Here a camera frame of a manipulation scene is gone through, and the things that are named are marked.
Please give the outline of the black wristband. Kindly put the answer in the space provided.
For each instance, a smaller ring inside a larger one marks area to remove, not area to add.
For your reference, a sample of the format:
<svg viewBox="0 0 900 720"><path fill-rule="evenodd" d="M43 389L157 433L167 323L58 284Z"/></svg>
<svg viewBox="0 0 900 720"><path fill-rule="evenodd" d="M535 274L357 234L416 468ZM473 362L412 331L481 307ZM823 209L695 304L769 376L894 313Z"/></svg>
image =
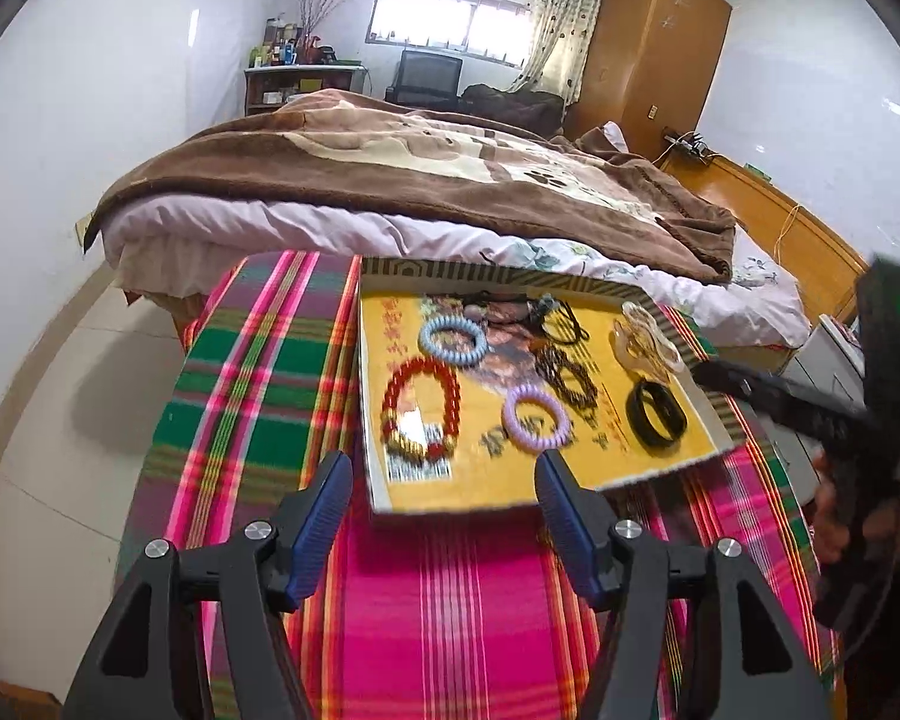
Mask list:
<svg viewBox="0 0 900 720"><path fill-rule="evenodd" d="M662 382L639 379L626 400L626 416L640 444L649 449L673 447L688 429L688 417Z"/></svg>

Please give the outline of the grey drawer cabinet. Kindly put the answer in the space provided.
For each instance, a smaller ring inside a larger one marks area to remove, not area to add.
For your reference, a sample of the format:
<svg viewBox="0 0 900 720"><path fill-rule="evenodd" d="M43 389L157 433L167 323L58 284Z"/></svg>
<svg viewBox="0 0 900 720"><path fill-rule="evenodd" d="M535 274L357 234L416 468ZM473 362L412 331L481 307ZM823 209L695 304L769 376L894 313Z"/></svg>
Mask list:
<svg viewBox="0 0 900 720"><path fill-rule="evenodd" d="M862 405L862 371L862 353L852 333L836 319L821 316L808 341L782 369L782 376ZM798 502L806 504L818 483L813 458L820 453L821 445L809 437L792 433L769 418L761 418L761 424L784 464Z"/></svg>

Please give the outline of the wooden headboard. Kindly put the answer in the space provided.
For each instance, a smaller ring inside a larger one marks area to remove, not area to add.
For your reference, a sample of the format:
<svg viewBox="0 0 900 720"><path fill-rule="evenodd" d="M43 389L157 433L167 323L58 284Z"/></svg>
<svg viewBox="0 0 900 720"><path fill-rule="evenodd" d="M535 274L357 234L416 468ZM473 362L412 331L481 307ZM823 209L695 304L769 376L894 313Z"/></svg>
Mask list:
<svg viewBox="0 0 900 720"><path fill-rule="evenodd" d="M749 237L797 278L809 320L857 318L855 281L865 260L806 206L722 154L698 160L675 149L662 169L702 199L728 208Z"/></svg>

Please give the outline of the striped cardboard tray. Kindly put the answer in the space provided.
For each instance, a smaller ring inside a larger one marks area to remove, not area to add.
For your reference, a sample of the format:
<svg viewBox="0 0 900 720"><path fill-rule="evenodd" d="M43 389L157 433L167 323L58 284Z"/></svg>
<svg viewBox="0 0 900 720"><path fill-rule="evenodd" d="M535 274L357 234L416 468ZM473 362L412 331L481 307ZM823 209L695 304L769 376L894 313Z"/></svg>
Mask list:
<svg viewBox="0 0 900 720"><path fill-rule="evenodd" d="M553 298L535 333L510 317L522 302ZM458 369L456 395L416 371L419 332L438 316L464 314L484 325L487 353ZM359 277L362 437L368 500L375 514L505 511L535 500L533 466L543 440L562 439L580 483L598 491L678 472L735 450L745 431L727 400L709 395L688 371L667 387L688 417L668 449L640 444L626 400L639 380L611 346L622 304L647 309L685 366L706 351L681 320L630 284L548 271L425 260L364 259Z"/></svg>

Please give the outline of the bed with white sheet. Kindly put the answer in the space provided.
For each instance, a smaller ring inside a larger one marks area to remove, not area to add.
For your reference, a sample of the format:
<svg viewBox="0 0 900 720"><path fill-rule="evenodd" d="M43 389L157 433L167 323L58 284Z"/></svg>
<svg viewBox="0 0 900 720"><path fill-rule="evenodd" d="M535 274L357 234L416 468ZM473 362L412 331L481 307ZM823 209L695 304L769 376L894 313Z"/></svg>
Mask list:
<svg viewBox="0 0 900 720"><path fill-rule="evenodd" d="M811 333L797 278L738 221L730 281L715 284L611 260L569 239L523 239L447 221L300 203L226 203L196 195L133 203L89 249L102 250L119 288L178 317L196 316L222 273L240 259L297 249L516 266L632 284L681 310L712 343L728 348L798 348Z"/></svg>

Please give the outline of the wooden wardrobe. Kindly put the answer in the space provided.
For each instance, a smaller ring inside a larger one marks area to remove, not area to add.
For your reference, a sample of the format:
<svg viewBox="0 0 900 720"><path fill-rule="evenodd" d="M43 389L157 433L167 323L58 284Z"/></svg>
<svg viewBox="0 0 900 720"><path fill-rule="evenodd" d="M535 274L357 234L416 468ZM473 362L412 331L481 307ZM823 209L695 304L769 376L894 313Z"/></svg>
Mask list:
<svg viewBox="0 0 900 720"><path fill-rule="evenodd" d="M655 160L668 133L696 130L730 16L727 0L601 0L567 137L613 121L631 151Z"/></svg>

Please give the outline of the brown blanket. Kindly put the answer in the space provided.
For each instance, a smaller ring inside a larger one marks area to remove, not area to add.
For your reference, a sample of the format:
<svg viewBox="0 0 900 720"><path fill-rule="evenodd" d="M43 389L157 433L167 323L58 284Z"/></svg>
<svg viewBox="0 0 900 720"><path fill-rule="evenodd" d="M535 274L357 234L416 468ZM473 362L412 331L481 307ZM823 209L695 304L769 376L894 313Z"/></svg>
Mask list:
<svg viewBox="0 0 900 720"><path fill-rule="evenodd" d="M205 128L119 177L82 243L133 203L196 195L300 203L569 239L611 260L704 284L731 278L736 221L600 130L544 140L474 115L414 110L351 91L304 94Z"/></svg>

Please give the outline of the wooden desk shelf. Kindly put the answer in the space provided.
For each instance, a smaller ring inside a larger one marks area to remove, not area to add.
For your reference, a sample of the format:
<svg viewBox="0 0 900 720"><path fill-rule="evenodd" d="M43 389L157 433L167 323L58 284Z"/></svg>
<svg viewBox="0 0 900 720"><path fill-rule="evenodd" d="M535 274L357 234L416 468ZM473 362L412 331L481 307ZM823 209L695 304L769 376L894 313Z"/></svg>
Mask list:
<svg viewBox="0 0 900 720"><path fill-rule="evenodd" d="M322 89L345 89L361 93L367 68L361 64L270 65L245 68L244 112L271 112L301 94Z"/></svg>

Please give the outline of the floral curtain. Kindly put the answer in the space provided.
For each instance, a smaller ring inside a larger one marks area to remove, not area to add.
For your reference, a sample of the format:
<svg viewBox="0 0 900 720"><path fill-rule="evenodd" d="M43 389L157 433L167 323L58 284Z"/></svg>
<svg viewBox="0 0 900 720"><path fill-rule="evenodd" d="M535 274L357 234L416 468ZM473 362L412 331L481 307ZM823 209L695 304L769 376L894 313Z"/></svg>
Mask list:
<svg viewBox="0 0 900 720"><path fill-rule="evenodd" d="M532 0L530 50L510 91L555 94L577 103L603 0Z"/></svg>

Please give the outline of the black office chair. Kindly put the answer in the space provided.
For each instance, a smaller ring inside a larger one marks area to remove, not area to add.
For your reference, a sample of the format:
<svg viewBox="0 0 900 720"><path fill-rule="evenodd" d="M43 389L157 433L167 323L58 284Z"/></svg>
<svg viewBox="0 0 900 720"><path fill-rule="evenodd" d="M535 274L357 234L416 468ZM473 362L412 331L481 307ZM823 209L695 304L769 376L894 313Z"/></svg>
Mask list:
<svg viewBox="0 0 900 720"><path fill-rule="evenodd" d="M458 109L463 60L425 50L404 49L385 101L414 109Z"/></svg>

